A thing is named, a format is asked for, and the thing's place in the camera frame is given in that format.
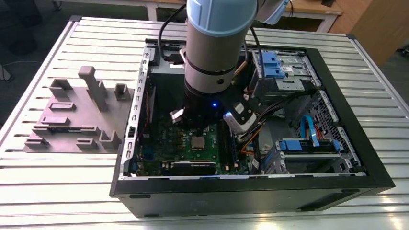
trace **blue cable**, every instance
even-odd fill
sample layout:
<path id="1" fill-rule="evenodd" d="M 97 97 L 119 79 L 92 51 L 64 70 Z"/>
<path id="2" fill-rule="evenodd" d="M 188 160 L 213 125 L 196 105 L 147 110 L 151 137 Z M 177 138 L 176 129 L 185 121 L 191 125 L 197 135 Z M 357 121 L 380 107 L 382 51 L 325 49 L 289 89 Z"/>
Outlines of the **blue cable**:
<path id="1" fill-rule="evenodd" d="M 319 139 L 317 139 L 317 133 L 315 131 L 313 118 L 309 115 L 304 115 L 303 118 L 301 118 L 301 123 L 300 123 L 301 138 L 305 138 L 305 121 L 308 122 L 309 135 L 311 135 L 311 138 L 313 139 L 315 146 L 320 146 L 320 142 L 319 142 Z"/>

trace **green circuit board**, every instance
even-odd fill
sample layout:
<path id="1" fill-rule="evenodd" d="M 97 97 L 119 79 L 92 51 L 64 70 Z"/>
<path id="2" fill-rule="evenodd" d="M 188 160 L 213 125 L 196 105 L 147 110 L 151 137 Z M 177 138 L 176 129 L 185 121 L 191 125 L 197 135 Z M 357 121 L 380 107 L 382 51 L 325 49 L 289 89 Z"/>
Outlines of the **green circuit board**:
<path id="1" fill-rule="evenodd" d="M 200 148 L 196 148 L 192 140 L 197 140 L 195 133 L 173 126 L 163 116 L 151 126 L 149 135 L 144 136 L 140 149 L 143 161 L 139 163 L 141 176 L 163 176 L 161 168 L 167 161 L 211 161 L 216 163 L 219 175 L 248 173 L 247 159 L 237 160 L 231 167 L 220 163 L 216 124 L 204 130 L 204 136 L 200 137 L 204 145 Z"/>

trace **slotted aluminum profile surface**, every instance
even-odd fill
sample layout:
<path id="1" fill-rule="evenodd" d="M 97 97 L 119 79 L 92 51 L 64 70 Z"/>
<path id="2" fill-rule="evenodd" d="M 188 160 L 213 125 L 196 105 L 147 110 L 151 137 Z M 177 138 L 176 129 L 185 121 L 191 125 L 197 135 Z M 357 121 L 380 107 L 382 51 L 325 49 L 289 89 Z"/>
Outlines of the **slotted aluminum profile surface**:
<path id="1" fill-rule="evenodd" d="M 396 188 L 321 211 L 173 218 L 136 218 L 109 197 L 116 154 L 24 153 L 24 141 L 47 106 L 55 78 L 72 86 L 80 66 L 113 88 L 136 89 L 145 39 L 161 22 L 88 18 L 69 22 L 0 131 L 0 226 L 39 229 L 397 229 L 409 226 L 409 111 L 360 43 L 342 34 L 257 28 L 263 45 L 319 49 Z M 185 40 L 169 23 L 163 39 Z M 255 44 L 251 34 L 249 44 Z"/>

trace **open computer tower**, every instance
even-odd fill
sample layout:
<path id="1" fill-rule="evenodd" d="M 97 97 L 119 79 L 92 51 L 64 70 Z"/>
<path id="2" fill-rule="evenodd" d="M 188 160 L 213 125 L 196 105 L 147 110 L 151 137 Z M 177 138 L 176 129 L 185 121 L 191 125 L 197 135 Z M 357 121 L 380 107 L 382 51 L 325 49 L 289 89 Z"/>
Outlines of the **open computer tower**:
<path id="1" fill-rule="evenodd" d="M 165 54 L 184 46 L 167 41 Z M 172 125 L 184 69 L 160 58 L 156 41 L 147 40 L 111 186 L 111 196 L 137 217 L 324 210 L 394 187 L 320 52 L 264 46 L 265 80 L 257 49 L 248 54 L 235 85 L 247 98 L 263 98 L 260 112 L 300 93 L 280 104 L 257 144 L 243 150 L 248 137 L 223 120 L 200 138 Z"/>

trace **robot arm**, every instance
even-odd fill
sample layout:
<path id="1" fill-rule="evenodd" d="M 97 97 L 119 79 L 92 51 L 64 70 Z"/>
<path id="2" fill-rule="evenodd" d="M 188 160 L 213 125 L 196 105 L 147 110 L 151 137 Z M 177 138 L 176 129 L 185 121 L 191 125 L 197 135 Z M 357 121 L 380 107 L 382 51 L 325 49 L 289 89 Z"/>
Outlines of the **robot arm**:
<path id="1" fill-rule="evenodd" d="M 232 85 L 237 59 L 255 19 L 276 23 L 289 0 L 188 0 L 184 108 L 171 113 L 185 129 L 203 129 L 224 119 L 235 133 L 256 121 Z"/>

